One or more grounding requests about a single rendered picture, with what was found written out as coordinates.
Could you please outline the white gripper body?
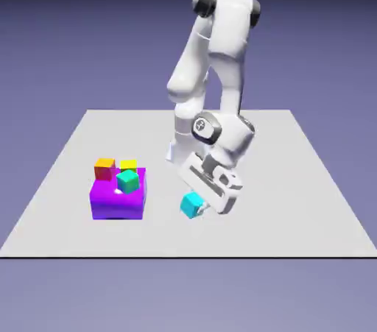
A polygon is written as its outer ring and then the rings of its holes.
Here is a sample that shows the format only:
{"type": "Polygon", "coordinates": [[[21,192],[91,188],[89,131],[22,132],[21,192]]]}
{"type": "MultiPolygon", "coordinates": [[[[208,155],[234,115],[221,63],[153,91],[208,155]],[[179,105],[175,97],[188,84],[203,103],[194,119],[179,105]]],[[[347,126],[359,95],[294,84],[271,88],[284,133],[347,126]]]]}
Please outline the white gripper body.
{"type": "Polygon", "coordinates": [[[179,169],[182,180],[218,214],[230,212],[238,198],[238,175],[213,158],[192,152],[179,169]]]}

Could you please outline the small cyan cube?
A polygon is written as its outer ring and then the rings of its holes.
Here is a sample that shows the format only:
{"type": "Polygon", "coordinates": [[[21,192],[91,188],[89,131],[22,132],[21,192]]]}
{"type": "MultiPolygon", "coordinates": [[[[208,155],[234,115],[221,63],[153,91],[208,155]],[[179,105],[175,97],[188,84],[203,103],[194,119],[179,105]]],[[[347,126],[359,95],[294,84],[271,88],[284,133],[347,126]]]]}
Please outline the small cyan cube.
{"type": "Polygon", "coordinates": [[[180,203],[180,210],[190,219],[196,217],[204,204],[204,199],[196,192],[185,194],[180,203]]]}

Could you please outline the small teal cube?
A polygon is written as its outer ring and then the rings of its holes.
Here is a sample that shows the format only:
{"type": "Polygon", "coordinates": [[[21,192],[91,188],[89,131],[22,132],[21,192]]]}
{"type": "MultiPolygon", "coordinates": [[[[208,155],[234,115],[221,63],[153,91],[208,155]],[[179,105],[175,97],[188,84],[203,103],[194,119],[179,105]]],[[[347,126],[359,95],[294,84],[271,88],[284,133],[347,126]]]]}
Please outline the small teal cube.
{"type": "Polygon", "coordinates": [[[139,189],[139,176],[133,170],[125,170],[116,175],[116,184],[122,193],[130,194],[139,189]]]}

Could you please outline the small yellow cube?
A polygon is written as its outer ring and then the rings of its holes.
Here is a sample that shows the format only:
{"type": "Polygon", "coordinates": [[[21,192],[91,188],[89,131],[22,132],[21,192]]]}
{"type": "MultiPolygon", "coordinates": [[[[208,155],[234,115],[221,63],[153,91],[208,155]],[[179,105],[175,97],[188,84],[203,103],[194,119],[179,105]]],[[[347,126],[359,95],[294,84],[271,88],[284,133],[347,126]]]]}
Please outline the small yellow cube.
{"type": "Polygon", "coordinates": [[[137,172],[137,160],[120,160],[119,164],[120,172],[132,171],[137,172]]]}

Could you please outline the small orange cube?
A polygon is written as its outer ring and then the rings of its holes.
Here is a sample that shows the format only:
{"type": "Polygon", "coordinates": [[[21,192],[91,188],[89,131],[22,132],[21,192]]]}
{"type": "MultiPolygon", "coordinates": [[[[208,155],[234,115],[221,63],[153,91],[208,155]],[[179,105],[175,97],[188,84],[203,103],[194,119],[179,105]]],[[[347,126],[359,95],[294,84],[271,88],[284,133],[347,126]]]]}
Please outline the small orange cube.
{"type": "Polygon", "coordinates": [[[96,180],[111,181],[115,168],[116,161],[114,158],[99,158],[94,165],[96,180]]]}

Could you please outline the large purple box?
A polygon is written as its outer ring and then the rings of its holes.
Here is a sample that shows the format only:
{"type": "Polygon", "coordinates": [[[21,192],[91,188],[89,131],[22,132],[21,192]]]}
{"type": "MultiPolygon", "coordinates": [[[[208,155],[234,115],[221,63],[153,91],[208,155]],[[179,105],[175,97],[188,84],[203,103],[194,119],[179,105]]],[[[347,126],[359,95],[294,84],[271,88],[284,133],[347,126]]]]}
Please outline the large purple box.
{"type": "Polygon", "coordinates": [[[90,193],[91,213],[93,219],[142,219],[147,199],[147,170],[137,168],[140,180],[139,189],[130,194],[119,193],[116,175],[119,168],[114,169],[111,180],[95,180],[90,193]]]}

